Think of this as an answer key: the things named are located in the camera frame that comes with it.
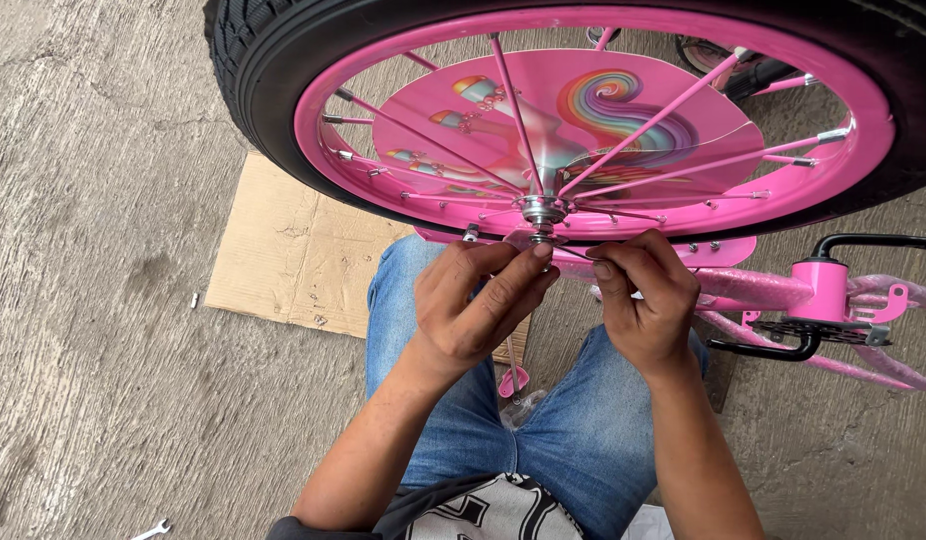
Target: dirty fingernail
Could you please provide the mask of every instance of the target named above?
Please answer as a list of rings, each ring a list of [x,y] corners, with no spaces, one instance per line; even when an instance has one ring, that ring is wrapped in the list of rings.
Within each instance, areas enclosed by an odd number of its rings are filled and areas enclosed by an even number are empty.
[[[610,267],[603,262],[594,262],[592,264],[592,273],[595,274],[596,278],[599,280],[608,280],[613,276]]]
[[[553,254],[553,244],[549,242],[540,242],[533,247],[533,255],[540,258],[546,259],[547,257]]]

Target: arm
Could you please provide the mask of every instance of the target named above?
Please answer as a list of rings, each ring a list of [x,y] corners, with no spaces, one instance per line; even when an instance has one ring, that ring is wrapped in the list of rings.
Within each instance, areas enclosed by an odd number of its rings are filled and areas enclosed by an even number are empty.
[[[552,246],[450,244],[417,277],[418,328],[396,365],[303,486],[290,515],[322,531],[370,531],[396,494],[436,402],[542,301]],[[472,301],[481,276],[499,271]]]
[[[687,345],[699,283],[650,229],[624,244],[588,251],[616,350],[646,379],[653,410],[657,477],[666,516],[680,538],[763,538]],[[630,295],[639,290],[643,299]]]

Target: pink bicycle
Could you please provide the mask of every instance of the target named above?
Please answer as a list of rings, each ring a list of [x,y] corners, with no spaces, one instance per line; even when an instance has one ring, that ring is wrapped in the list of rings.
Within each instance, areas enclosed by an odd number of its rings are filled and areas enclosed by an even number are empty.
[[[926,186],[926,1],[629,4],[212,0],[206,35],[236,124],[316,190],[431,241],[551,242],[563,275],[591,283],[574,247],[658,228],[702,285],[700,316],[738,341],[709,347],[926,391],[882,350],[884,323],[926,309],[926,287],[848,278],[830,253],[926,249],[926,238],[835,234],[789,277],[731,268],[756,234]],[[608,50],[621,30],[671,35],[696,75]],[[512,46],[547,31],[580,46]],[[485,53],[433,56],[460,47]],[[351,80],[396,91],[370,99]],[[767,143],[740,108],[816,84],[846,111],[816,132]],[[771,311],[783,316],[758,319]],[[782,346],[786,336],[799,345]],[[816,355],[822,341],[851,345],[876,371]]]

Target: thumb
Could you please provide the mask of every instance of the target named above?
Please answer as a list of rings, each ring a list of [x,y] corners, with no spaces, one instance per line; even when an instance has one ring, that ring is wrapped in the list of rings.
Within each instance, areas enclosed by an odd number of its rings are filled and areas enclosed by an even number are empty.
[[[633,298],[630,297],[630,281],[626,274],[611,260],[599,260],[592,264],[596,284],[603,294],[603,318],[607,315],[625,316],[632,313]]]

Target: rainbow swirl graphic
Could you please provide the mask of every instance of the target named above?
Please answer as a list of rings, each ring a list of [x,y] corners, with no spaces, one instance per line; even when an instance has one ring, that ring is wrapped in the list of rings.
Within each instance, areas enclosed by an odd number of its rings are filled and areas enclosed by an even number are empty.
[[[662,107],[630,103],[643,90],[637,74],[621,69],[590,71],[568,82],[557,98],[560,117],[593,134],[599,146],[615,146],[639,129]],[[658,167],[677,162],[693,152],[699,137],[685,118],[671,112],[610,163]]]

